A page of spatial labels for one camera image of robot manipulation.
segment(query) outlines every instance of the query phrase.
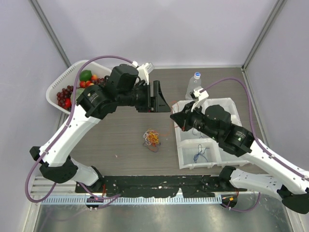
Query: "plastic bottle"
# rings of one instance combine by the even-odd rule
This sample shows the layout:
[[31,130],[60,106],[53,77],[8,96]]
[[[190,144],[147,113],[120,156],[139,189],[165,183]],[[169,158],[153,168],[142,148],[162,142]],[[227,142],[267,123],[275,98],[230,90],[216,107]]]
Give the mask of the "plastic bottle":
[[195,73],[194,76],[191,77],[188,84],[187,93],[185,95],[186,100],[192,100],[190,93],[193,92],[195,88],[200,87],[202,85],[200,77],[201,74],[199,72]]

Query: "green fruit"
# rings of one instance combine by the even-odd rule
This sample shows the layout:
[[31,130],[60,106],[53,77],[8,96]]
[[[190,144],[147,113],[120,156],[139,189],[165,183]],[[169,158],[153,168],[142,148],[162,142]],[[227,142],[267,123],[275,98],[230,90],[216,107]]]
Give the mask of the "green fruit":
[[[84,88],[78,88],[76,90],[75,104],[77,102],[78,97],[82,94],[83,91],[84,91]],[[73,103],[73,94],[71,94],[70,99],[71,99],[71,102]]]
[[92,73],[90,70],[84,70],[82,71],[81,75],[79,76],[80,81],[90,81],[92,77]]

